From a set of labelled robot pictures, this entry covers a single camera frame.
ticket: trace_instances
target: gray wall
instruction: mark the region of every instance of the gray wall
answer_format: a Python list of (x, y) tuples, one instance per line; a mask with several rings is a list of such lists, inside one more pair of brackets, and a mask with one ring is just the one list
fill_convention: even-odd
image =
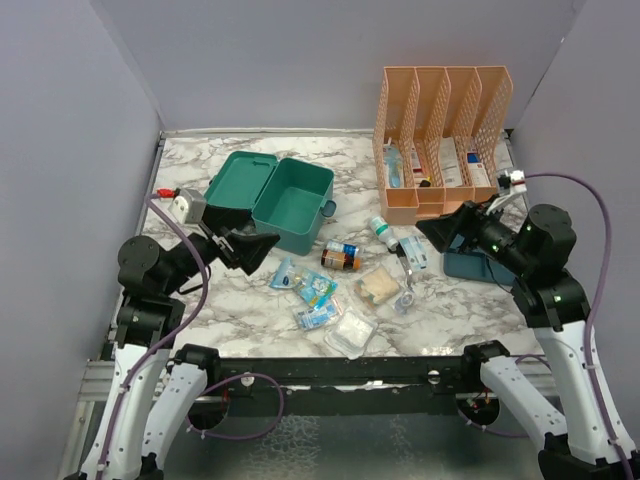
[[(602, 362), (622, 417), (640, 440), (640, 2), (589, 0), (513, 137), (526, 171), (571, 172), (592, 182), (612, 213), (613, 258), (596, 325)], [(594, 200), (563, 180), (528, 182), (530, 199), (569, 210), (578, 243), (571, 270), (595, 290), (603, 223)]]
[(160, 124), (86, 0), (4, 0), (0, 63), (0, 477), (53, 479)]
[(383, 66), (441, 64), (506, 64), (513, 127), (584, 0), (93, 2), (185, 129), (373, 128)]

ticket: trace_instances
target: box lid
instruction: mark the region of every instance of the box lid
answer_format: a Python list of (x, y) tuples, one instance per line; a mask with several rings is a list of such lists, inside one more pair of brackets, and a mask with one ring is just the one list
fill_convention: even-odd
[(213, 178), (204, 198), (209, 205), (253, 210), (277, 164), (275, 155), (233, 152)]

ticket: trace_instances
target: tan package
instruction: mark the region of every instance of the tan package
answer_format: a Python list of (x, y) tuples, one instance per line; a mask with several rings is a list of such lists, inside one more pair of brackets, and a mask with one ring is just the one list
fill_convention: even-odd
[(358, 296), (371, 308), (377, 308), (400, 290), (396, 282), (384, 267), (378, 267), (360, 280), (354, 282)]

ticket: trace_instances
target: white marble surface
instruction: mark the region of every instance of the white marble surface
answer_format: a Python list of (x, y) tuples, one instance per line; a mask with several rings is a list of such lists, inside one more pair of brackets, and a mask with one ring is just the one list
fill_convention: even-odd
[[(537, 350), (533, 335), (510, 296), (493, 284), (446, 277), (442, 257), (426, 240), (429, 267), (414, 286), (418, 301), (413, 310), (400, 316), (393, 301), (369, 310), (352, 290), (354, 280), (384, 265), (399, 281), (403, 270), (395, 256), (386, 252), (367, 227), (368, 219), (379, 214), (376, 175), (371, 138), (357, 137), (262, 137), (262, 138), (174, 138), (168, 139), (158, 170), (155, 188), (190, 187), (204, 192), (208, 182), (228, 155), (236, 150), (271, 153), (279, 158), (295, 157), (323, 165), (335, 172), (334, 200), (337, 211), (320, 230), (313, 251), (306, 257), (293, 256), (294, 262), (321, 271), (339, 284), (336, 296), (343, 306), (353, 306), (378, 322), (368, 356), (456, 355), (465, 345), (498, 339), (514, 353)], [(497, 151), (500, 167), (510, 164), (504, 144)], [(505, 223), (518, 224), (523, 204), (512, 209)], [(414, 227), (393, 227), (398, 238), (418, 234)], [(170, 248), (176, 238), (153, 213), (149, 213), (143, 233)], [(337, 239), (364, 247), (363, 267), (342, 272), (320, 266), (320, 254), (327, 240)], [(241, 270), (227, 270), (220, 262), (212, 264), (210, 295), (198, 318), (176, 341), (218, 348), (225, 357), (337, 356), (324, 342), (326, 328), (305, 332), (298, 328), (292, 307), (303, 307), (291, 291), (269, 287), (281, 260), (289, 255), (273, 249), (260, 269), (251, 277)], [(187, 311), (198, 300), (199, 292), (186, 297)]]

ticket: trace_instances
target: teal toolbox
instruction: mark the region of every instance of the teal toolbox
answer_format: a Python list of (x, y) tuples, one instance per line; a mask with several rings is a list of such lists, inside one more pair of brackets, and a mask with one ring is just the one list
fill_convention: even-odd
[(233, 152), (204, 194), (209, 205), (251, 210), (258, 233), (278, 233), (278, 248), (311, 251), (324, 217), (334, 214), (333, 171), (295, 158)]

